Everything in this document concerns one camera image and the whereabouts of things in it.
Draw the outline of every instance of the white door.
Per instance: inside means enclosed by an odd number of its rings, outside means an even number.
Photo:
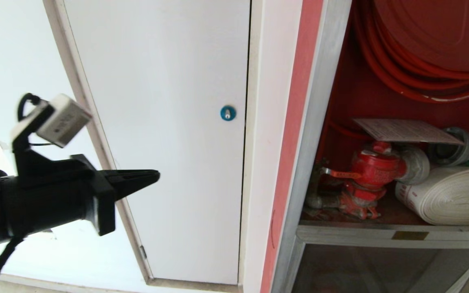
[[[117,168],[161,173],[128,197],[153,276],[236,284],[249,0],[65,5]]]

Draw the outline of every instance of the rolled white fire hose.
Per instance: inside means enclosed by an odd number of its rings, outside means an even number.
[[[396,197],[433,225],[469,225],[469,167],[439,167],[418,185],[397,183]]]

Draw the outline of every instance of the blue keyhole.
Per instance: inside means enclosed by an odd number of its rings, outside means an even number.
[[[220,117],[225,121],[231,121],[236,117],[236,110],[233,106],[224,106],[220,110]]]

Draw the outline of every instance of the door hinge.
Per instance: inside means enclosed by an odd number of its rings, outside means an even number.
[[[143,245],[140,246],[140,254],[142,254],[142,257],[143,257],[144,259],[147,259],[146,251],[145,251]]]

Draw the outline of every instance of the red stripe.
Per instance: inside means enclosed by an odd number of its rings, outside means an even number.
[[[267,240],[264,272],[262,276],[261,293],[269,293],[272,275],[276,265],[278,243],[281,239],[281,228],[285,215],[285,206],[292,183],[292,171],[296,158],[296,148],[300,137],[300,128],[303,118],[303,109],[307,98],[309,77],[313,66],[314,50],[318,38],[318,28],[322,14],[322,0],[303,0],[300,26],[298,28],[298,41],[292,68],[291,87],[287,114],[285,115],[285,128],[281,143],[280,163],[276,180],[274,203],[272,206],[272,219]]]

